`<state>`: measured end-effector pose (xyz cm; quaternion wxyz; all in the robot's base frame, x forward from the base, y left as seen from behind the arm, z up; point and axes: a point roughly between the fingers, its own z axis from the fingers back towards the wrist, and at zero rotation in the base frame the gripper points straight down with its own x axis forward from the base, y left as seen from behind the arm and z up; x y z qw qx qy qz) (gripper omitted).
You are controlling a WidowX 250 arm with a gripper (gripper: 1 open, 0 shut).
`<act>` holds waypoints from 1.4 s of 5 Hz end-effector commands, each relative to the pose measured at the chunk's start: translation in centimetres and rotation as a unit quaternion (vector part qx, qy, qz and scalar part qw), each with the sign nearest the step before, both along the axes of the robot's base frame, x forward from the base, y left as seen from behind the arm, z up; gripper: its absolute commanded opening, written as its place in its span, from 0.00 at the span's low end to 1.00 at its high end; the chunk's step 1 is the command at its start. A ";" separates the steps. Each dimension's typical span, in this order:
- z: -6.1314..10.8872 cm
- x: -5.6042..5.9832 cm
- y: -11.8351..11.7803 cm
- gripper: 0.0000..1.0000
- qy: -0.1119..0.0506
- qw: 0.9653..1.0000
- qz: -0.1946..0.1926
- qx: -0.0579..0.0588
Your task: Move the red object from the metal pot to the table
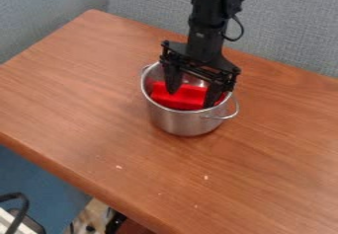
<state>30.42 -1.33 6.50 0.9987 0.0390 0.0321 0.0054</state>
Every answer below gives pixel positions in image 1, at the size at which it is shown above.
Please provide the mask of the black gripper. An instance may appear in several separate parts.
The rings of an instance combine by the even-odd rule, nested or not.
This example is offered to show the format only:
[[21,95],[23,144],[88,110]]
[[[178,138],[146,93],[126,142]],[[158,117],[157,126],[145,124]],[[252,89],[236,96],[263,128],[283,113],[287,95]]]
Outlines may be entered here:
[[186,42],[164,40],[160,64],[164,68],[166,91],[172,95],[181,84],[182,74],[204,80],[209,86],[205,91],[202,107],[210,108],[227,91],[232,91],[241,69],[223,56],[228,21],[215,26],[201,26],[188,20]]

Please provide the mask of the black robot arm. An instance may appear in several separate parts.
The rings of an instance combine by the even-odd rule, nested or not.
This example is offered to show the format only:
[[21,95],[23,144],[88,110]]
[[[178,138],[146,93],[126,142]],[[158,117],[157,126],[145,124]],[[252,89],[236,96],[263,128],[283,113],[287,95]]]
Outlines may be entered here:
[[166,91],[173,94],[184,74],[208,83],[202,107],[232,92],[241,69],[223,55],[223,42],[236,41],[244,27],[236,17],[244,0],[189,0],[186,42],[164,40],[160,64]]

